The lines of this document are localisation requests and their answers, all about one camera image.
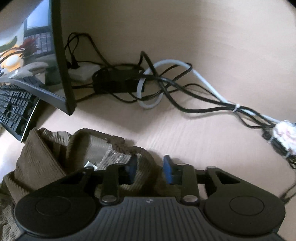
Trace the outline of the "brown polka dot knit sweater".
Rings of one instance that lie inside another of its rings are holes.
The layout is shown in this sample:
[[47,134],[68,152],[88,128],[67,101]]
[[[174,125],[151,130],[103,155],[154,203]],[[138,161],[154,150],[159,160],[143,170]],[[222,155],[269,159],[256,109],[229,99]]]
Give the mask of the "brown polka dot knit sweater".
[[73,135],[34,128],[15,170],[1,182],[1,240],[16,240],[21,235],[13,211],[24,196],[82,169],[87,162],[104,170],[111,164],[126,164],[132,155],[137,157],[136,178],[132,185],[122,185],[120,194],[180,198],[180,187],[166,183],[152,155],[141,147],[127,145],[122,137],[86,128]]

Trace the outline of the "black power adapter brick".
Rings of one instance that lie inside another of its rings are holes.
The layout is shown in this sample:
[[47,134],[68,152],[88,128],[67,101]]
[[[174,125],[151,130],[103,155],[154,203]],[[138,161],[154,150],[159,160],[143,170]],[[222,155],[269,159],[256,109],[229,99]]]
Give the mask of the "black power adapter brick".
[[102,68],[92,76],[96,94],[136,92],[143,70],[137,68]]

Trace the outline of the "white power adapter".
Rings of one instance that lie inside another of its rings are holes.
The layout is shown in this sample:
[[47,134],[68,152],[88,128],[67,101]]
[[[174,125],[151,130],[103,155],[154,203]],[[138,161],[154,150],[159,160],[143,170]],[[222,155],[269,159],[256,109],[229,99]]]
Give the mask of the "white power adapter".
[[77,69],[69,69],[68,73],[73,81],[85,82],[100,70],[100,66],[93,63],[81,63]]

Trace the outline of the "black keyboard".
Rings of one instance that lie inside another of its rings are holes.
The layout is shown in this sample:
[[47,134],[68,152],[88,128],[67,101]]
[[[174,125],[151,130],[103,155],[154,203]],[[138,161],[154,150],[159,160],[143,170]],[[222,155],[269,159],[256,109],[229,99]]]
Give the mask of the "black keyboard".
[[36,126],[41,99],[21,87],[1,82],[1,125],[18,141],[24,142]]

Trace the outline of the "black computer monitor left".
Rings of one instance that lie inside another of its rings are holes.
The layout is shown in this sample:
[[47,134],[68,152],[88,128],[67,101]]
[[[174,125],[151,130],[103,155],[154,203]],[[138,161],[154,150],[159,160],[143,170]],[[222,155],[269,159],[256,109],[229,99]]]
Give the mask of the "black computer monitor left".
[[1,1],[1,82],[73,114],[60,1]]

